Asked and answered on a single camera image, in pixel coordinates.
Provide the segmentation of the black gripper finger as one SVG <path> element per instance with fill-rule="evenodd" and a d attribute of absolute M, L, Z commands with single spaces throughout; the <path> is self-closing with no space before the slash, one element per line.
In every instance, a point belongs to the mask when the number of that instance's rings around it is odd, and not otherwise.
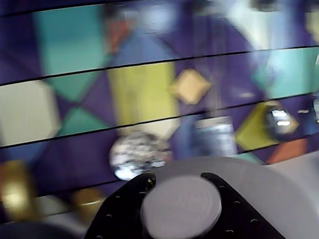
<path fill-rule="evenodd" d="M 105 199 L 84 239 L 150 239 L 140 212 L 144 197 L 156 185 L 156 175 L 141 174 Z"/>
<path fill-rule="evenodd" d="M 216 174 L 203 172 L 201 177 L 213 183 L 221 196 L 221 215 L 215 226 L 201 239 L 283 239 L 244 197 Z"/>

